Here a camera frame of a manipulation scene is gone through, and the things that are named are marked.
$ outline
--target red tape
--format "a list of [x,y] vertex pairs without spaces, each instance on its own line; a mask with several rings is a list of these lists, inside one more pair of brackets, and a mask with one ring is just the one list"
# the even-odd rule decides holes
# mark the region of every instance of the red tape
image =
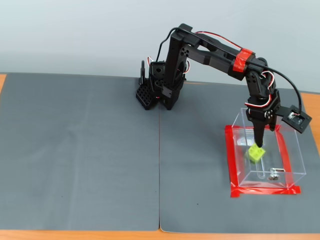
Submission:
[[232,70],[234,72],[243,73],[245,71],[246,62],[252,53],[251,50],[242,48],[234,60]]
[[[291,164],[289,159],[289,154],[287,147],[284,141],[283,136],[279,132],[279,126],[276,127],[276,137],[278,139],[278,144],[280,148],[280,154],[283,162],[283,166],[286,171],[291,171]],[[286,195],[295,195],[300,194],[301,189],[299,186],[292,185],[290,188],[278,188],[278,187],[241,187],[239,186],[238,174],[237,174],[237,164],[236,164],[236,152],[234,146],[234,135],[232,131],[232,126],[225,126],[225,141],[226,141],[226,152],[227,160],[229,166],[229,176],[230,176],[230,188],[231,188],[231,198],[238,198],[240,194],[262,194],[262,195],[271,195],[271,194],[286,194]],[[293,179],[291,177],[286,178],[287,184],[292,184]]]

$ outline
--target dark gray work mat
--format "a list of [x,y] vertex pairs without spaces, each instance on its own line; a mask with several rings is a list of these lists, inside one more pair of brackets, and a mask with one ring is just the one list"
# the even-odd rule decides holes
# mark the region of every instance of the dark gray work mat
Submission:
[[138,79],[9,74],[0,99],[0,229],[155,231],[159,108]]
[[[298,105],[280,89],[281,104]],[[244,108],[246,86],[185,84],[160,108],[160,227],[178,233],[319,233],[320,159],[311,129],[298,133],[306,176],[298,195],[230,197],[225,126]]]

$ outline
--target transparent container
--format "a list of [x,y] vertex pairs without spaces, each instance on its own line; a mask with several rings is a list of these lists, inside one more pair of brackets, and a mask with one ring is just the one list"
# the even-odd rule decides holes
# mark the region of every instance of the transparent container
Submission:
[[306,175],[297,132],[280,117],[275,131],[266,127],[262,146],[265,154],[257,163],[250,161],[248,156],[248,149],[255,140],[246,108],[241,108],[237,115],[232,134],[239,187],[288,189]]

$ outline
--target yellow block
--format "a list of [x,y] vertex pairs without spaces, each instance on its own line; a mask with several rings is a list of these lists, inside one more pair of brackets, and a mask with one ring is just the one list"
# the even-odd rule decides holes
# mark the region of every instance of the yellow block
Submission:
[[253,163],[259,162],[265,153],[266,151],[262,147],[258,147],[257,144],[253,144],[248,150],[250,161]]

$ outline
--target robotic arm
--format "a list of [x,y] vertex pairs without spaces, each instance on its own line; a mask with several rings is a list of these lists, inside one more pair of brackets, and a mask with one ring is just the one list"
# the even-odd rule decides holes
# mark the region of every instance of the robotic arm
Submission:
[[[255,53],[248,49],[240,48],[230,42],[240,48],[237,50],[222,44],[215,38],[200,32],[193,33],[191,30],[192,27],[186,24],[181,24],[171,30],[160,45],[156,61],[149,64],[148,79],[145,78],[145,64],[142,61],[140,87],[136,91],[136,98],[146,110],[156,102],[161,102],[168,110],[174,106],[186,80],[186,61],[187,58],[190,58],[240,81],[243,78],[246,79],[250,94],[245,103],[246,115],[253,123],[254,140],[259,147],[263,145],[266,125],[269,125],[271,131],[275,130],[277,116],[283,117],[284,122],[300,133],[306,129],[312,118],[301,111],[300,94],[287,77],[269,68],[264,58],[256,58]],[[158,61],[161,46],[169,37],[170,44],[166,61]],[[208,51],[199,50],[199,46],[207,48]],[[299,108],[280,105],[274,72],[284,76],[294,86],[299,97]]]

